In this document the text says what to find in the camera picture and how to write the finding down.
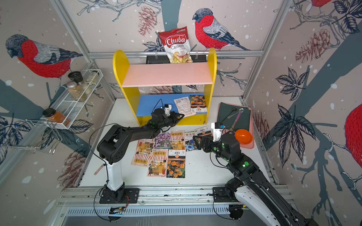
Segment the black lid spice jar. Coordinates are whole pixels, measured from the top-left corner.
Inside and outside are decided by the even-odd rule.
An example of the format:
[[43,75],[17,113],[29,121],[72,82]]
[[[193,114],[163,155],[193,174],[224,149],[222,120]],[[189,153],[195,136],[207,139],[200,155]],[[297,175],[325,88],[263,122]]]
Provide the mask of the black lid spice jar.
[[84,83],[84,79],[83,79],[82,73],[80,71],[74,71],[74,72],[69,73],[68,78],[71,81],[76,82],[77,84]]

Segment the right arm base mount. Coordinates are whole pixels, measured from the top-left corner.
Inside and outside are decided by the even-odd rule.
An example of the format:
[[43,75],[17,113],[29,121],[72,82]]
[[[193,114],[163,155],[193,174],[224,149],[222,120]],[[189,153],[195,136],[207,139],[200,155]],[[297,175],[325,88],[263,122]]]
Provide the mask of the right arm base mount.
[[230,179],[224,186],[213,187],[212,196],[215,202],[238,202],[235,193],[243,185],[238,178]]

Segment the purple flower seed bag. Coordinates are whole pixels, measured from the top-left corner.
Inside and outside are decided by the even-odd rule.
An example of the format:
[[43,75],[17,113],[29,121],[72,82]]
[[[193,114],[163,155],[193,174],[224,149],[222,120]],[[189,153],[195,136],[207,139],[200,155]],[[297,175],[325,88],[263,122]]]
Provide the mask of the purple flower seed bag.
[[155,137],[154,148],[171,148],[171,134],[160,133]]

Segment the yellow shelf unit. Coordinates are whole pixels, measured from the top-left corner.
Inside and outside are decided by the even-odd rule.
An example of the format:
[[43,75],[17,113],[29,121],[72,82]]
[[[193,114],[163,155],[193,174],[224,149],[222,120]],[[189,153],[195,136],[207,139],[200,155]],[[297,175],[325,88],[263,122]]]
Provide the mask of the yellow shelf unit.
[[126,54],[118,50],[113,56],[115,78],[127,100],[139,126],[151,119],[151,113],[159,99],[165,104],[183,94],[142,95],[140,87],[203,85],[206,108],[210,110],[217,72],[216,50],[211,48],[207,62],[181,64],[131,65]]

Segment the pink handled spoon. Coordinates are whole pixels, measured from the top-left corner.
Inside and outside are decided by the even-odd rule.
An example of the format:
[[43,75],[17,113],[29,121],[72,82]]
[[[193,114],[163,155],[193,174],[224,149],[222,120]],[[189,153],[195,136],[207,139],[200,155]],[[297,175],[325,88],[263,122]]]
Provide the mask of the pink handled spoon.
[[236,124],[237,124],[237,122],[238,122],[238,120],[239,120],[239,118],[240,118],[240,116],[241,116],[241,114],[243,112],[244,112],[243,108],[239,109],[238,114],[237,114],[232,126],[230,127],[229,131],[235,131],[235,126],[236,126]]

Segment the pale spice jar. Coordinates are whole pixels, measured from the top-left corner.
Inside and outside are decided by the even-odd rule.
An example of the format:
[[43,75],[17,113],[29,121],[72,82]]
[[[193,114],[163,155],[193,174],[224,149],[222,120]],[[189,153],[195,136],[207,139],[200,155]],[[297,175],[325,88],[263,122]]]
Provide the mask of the pale spice jar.
[[96,85],[99,82],[99,72],[92,71],[86,79],[87,84]]

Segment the red Chuba chips bag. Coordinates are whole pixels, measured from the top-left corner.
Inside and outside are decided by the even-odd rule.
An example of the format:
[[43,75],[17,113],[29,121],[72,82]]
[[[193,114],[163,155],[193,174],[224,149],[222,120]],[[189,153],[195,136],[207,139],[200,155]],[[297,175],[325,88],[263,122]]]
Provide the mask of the red Chuba chips bag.
[[158,34],[171,64],[192,63],[187,27]]

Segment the silver fork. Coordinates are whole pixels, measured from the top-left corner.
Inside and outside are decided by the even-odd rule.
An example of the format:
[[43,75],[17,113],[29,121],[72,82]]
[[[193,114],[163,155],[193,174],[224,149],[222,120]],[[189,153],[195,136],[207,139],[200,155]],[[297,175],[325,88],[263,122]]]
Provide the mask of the silver fork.
[[94,172],[94,175],[96,176],[103,168],[105,167],[105,164],[103,163],[98,167],[98,169]]

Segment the orange spice jar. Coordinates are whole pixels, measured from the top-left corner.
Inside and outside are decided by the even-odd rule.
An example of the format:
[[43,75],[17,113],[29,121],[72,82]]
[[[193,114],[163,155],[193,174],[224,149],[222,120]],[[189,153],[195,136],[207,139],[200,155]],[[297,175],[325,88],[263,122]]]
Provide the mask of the orange spice jar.
[[70,123],[70,121],[62,113],[56,111],[54,108],[45,109],[42,115],[52,122],[61,123],[66,126]]

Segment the blue flower seed bag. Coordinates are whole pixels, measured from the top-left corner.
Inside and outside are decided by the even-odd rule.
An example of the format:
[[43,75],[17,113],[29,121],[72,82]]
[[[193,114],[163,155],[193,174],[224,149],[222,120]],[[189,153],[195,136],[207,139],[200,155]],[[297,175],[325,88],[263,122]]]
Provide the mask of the blue flower seed bag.
[[198,136],[198,131],[185,131],[185,149],[186,151],[198,150],[198,146],[193,140],[193,136]]

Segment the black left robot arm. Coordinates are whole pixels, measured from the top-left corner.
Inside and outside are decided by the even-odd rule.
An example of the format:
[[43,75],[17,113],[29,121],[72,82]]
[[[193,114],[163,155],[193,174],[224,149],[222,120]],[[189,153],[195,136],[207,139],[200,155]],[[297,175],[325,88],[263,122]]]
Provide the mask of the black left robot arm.
[[164,109],[158,108],[151,113],[151,119],[144,126],[124,127],[117,123],[112,125],[97,145],[99,157],[106,164],[107,189],[118,192],[124,188],[122,167],[119,162],[131,142],[155,138],[163,128],[176,126],[184,117],[184,114],[174,111],[167,115]]

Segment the striped shop seed bag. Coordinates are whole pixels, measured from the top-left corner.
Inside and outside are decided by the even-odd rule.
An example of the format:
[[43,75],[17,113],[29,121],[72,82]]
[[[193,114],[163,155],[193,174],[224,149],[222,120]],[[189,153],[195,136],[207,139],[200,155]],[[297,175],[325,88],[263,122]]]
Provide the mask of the striped shop seed bag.
[[171,149],[185,150],[185,131],[171,132]]

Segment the black wall holder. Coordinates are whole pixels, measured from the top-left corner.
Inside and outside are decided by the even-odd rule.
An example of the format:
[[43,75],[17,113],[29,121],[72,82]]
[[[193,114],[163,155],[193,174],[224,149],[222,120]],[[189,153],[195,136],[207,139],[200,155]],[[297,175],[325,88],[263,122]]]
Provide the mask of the black wall holder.
[[[191,55],[193,63],[207,62],[206,55]],[[147,56],[146,64],[169,64],[170,60],[167,55],[164,56]]]

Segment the orange marigold seed bag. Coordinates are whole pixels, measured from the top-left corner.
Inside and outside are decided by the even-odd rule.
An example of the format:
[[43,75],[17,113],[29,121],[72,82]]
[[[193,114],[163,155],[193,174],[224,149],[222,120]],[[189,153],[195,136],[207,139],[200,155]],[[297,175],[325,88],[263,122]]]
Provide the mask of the orange marigold seed bag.
[[209,126],[204,126],[196,129],[198,136],[213,136]]

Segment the white text seed bag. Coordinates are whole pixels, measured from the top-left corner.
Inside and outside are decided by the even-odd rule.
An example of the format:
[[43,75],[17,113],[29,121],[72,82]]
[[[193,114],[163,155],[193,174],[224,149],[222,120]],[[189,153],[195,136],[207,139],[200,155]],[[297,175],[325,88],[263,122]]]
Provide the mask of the white text seed bag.
[[194,116],[197,113],[191,110],[191,103],[189,97],[182,97],[174,99],[174,103],[177,107],[178,113],[183,114],[184,117]]

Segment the dark marigold seed bag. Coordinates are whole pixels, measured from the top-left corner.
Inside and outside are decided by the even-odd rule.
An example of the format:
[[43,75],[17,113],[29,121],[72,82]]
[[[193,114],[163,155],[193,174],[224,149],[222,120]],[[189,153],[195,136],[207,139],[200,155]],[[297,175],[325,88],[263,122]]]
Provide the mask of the dark marigold seed bag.
[[185,178],[186,150],[172,150],[168,152],[167,178]]

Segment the silver lid spice jar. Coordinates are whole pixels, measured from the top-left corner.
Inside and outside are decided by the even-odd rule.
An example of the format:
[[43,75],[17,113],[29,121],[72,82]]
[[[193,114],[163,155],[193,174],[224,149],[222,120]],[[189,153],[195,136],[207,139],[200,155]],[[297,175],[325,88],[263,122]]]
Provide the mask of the silver lid spice jar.
[[79,102],[84,102],[87,99],[83,88],[80,85],[78,85],[76,82],[73,81],[68,82],[66,86],[69,94],[74,100],[77,100]]

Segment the dark green cloth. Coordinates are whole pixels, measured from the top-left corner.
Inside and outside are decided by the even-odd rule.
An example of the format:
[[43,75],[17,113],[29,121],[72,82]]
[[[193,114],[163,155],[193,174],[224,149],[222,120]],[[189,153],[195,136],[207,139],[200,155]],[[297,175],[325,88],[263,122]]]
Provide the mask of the dark green cloth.
[[[219,105],[218,116],[217,116],[216,122],[220,122],[223,118],[225,118],[231,112],[233,107],[237,108],[238,110],[241,108],[244,109],[244,112],[241,114],[241,116],[235,126],[235,131],[237,131],[239,129],[245,129],[247,131],[250,131],[252,111],[250,108],[245,107],[245,106],[231,105],[231,104],[221,102]],[[230,127],[232,126],[237,114],[238,114],[238,111],[234,112],[231,116],[229,116],[223,122],[223,125],[225,125],[227,130],[229,130]]]

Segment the orange bowl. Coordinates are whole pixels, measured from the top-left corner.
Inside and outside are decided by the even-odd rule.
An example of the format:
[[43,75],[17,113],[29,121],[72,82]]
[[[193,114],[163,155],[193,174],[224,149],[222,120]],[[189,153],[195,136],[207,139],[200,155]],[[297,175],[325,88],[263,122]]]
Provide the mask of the orange bowl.
[[253,141],[252,134],[245,130],[239,129],[235,132],[235,138],[239,141],[240,144],[248,145]]

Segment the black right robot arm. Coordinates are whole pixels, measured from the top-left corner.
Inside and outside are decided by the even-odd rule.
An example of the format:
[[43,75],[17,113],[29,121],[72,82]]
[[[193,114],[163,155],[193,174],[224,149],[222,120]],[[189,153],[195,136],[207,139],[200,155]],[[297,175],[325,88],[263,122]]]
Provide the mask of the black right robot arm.
[[210,136],[193,136],[197,148],[227,161],[226,168],[233,178],[225,184],[225,193],[246,205],[268,226],[316,226],[295,210],[270,184],[258,165],[240,150],[232,133],[219,140]]

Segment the pink tray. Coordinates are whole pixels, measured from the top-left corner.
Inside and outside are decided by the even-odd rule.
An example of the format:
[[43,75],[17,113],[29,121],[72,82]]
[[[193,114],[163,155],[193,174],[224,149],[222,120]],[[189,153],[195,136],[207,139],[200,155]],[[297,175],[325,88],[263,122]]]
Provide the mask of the pink tray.
[[254,129],[251,108],[221,102],[219,104],[216,122],[224,126],[225,132],[235,132],[240,147],[248,149],[254,147]]

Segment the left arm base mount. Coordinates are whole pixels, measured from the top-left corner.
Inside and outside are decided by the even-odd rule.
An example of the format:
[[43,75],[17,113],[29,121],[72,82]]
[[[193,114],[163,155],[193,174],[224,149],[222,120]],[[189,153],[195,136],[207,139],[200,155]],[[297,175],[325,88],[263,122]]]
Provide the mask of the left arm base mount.
[[139,194],[139,188],[125,188],[124,183],[116,191],[106,186],[101,193],[100,204],[135,204],[138,202]]

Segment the pink shop seed bag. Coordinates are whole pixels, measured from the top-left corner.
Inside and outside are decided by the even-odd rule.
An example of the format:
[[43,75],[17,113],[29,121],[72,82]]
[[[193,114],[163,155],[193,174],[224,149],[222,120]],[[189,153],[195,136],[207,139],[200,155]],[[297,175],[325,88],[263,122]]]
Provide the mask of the pink shop seed bag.
[[148,164],[148,177],[166,177],[169,149],[153,149]]
[[155,141],[153,139],[141,139],[138,141],[131,165],[147,167]]

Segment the dark metal spoon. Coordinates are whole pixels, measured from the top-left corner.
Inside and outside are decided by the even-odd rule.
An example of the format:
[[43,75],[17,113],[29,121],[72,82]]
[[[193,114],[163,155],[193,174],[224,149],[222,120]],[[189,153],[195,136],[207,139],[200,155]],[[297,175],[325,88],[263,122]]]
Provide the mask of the dark metal spoon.
[[223,118],[223,119],[220,121],[220,123],[223,124],[223,122],[224,122],[229,116],[231,116],[234,112],[237,112],[237,111],[238,111],[238,109],[233,107],[232,110],[231,110],[231,112],[230,112],[225,118]]

